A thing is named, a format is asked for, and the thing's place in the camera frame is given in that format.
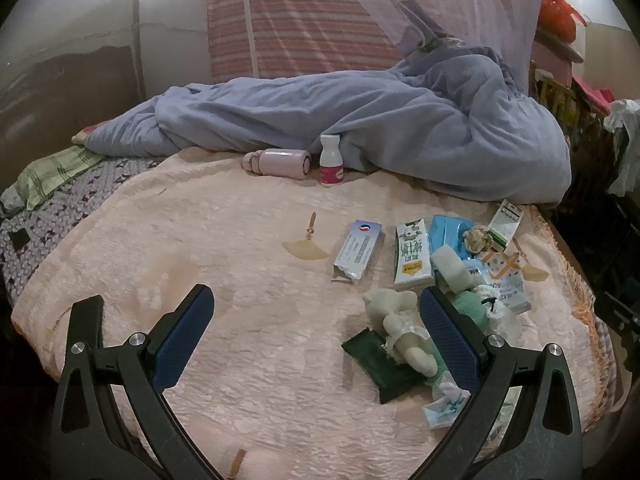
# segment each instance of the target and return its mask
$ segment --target white stuffed toy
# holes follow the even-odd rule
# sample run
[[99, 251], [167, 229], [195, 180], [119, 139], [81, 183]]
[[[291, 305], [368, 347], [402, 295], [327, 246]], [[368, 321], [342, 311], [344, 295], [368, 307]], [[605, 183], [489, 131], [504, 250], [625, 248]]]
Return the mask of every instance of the white stuffed toy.
[[420, 320], [417, 294], [377, 288], [365, 292], [362, 299], [373, 329], [386, 337], [386, 351], [421, 374], [434, 376], [438, 364], [430, 352], [429, 333]]

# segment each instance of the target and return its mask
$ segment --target green cloth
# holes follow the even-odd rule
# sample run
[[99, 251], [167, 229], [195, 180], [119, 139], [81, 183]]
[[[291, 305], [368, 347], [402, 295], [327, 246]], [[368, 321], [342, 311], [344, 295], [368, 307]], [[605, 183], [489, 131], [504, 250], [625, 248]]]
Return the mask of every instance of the green cloth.
[[434, 344], [433, 339], [429, 339], [428, 346], [431, 349], [431, 355], [433, 355], [433, 358], [436, 359], [436, 364], [438, 365], [438, 371], [435, 373], [435, 375], [425, 378], [424, 383], [427, 386], [433, 386], [436, 382], [438, 382], [441, 375], [447, 370], [449, 370], [449, 368], [447, 368], [447, 364], [444, 362], [442, 355], [440, 355], [440, 352], [438, 352], [438, 349], [436, 348], [436, 345]]
[[383, 348], [384, 344], [385, 339], [368, 328], [342, 343], [344, 351], [362, 365], [378, 387], [380, 404], [394, 400], [424, 382], [424, 375], [407, 363], [396, 363]]
[[73, 146], [29, 164], [16, 181], [16, 190], [27, 210], [39, 206], [57, 188], [104, 158], [84, 146]]
[[460, 314], [469, 316], [476, 326], [483, 332], [489, 328], [489, 320], [486, 317], [486, 307], [482, 299], [474, 292], [464, 290], [451, 302]]

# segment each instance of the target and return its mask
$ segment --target blue duvet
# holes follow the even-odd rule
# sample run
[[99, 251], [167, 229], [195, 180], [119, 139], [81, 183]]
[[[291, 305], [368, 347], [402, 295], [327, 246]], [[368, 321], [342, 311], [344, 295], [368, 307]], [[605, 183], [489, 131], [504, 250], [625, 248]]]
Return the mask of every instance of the blue duvet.
[[441, 46], [386, 71], [172, 87], [98, 127], [89, 149], [167, 156], [183, 148], [319, 153], [340, 134], [345, 167], [423, 179], [472, 200], [558, 202], [571, 182], [554, 117], [487, 47]]

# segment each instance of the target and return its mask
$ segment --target patterned bedsheet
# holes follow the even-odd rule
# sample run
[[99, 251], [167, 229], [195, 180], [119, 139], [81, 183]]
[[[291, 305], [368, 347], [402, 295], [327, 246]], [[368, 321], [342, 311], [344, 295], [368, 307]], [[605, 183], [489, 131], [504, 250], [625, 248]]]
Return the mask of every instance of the patterned bedsheet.
[[71, 229], [132, 176], [159, 163], [151, 158], [107, 158], [61, 186], [39, 208], [2, 222], [0, 267], [12, 306], [31, 275]]

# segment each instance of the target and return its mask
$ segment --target red bag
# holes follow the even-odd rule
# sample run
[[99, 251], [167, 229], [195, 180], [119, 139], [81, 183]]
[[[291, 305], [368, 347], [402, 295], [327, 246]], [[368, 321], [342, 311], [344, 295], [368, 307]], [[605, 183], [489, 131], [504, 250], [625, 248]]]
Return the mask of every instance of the red bag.
[[587, 22], [567, 0], [542, 0], [538, 26], [555, 34], [567, 43], [575, 41], [575, 21], [578, 18], [586, 27]]

